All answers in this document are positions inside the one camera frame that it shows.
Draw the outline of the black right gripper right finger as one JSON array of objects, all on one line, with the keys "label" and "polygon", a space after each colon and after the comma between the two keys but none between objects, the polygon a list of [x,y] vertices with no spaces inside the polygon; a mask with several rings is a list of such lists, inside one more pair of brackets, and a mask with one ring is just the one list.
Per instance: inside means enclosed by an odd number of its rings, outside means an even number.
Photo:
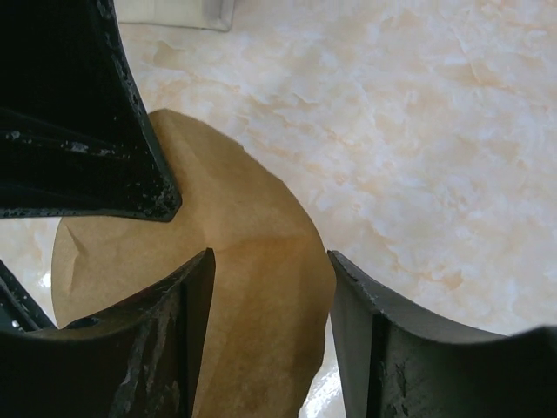
[{"label": "black right gripper right finger", "polygon": [[331,251],[331,311],[350,417],[553,417],[556,330],[504,336],[449,320]]}]

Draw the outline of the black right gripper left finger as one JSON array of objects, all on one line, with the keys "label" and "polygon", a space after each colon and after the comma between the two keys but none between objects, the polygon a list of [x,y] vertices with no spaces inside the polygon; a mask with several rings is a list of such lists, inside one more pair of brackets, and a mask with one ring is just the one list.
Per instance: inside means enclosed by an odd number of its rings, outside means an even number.
[{"label": "black right gripper left finger", "polygon": [[67,327],[1,330],[2,416],[191,416],[214,275],[204,250]]}]

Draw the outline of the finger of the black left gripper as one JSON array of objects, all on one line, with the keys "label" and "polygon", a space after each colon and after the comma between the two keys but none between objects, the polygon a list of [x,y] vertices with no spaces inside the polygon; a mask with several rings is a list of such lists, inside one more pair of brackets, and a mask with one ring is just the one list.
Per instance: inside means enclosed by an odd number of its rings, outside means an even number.
[{"label": "finger of the black left gripper", "polygon": [[181,203],[113,2],[2,2],[2,217],[167,222]]},{"label": "finger of the black left gripper", "polygon": [[2,261],[0,261],[0,285],[2,331],[25,333],[55,327],[44,310]]}]

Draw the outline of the brown paper filter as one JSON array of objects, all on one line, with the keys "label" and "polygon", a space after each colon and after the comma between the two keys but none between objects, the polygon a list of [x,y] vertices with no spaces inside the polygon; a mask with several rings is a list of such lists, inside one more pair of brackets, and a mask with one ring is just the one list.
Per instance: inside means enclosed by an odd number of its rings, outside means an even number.
[{"label": "brown paper filter", "polygon": [[319,371],[336,280],[286,185],[233,139],[150,115],[183,204],[169,223],[63,218],[51,264],[57,323],[93,314],[211,248],[214,290],[193,414],[295,417]]}]

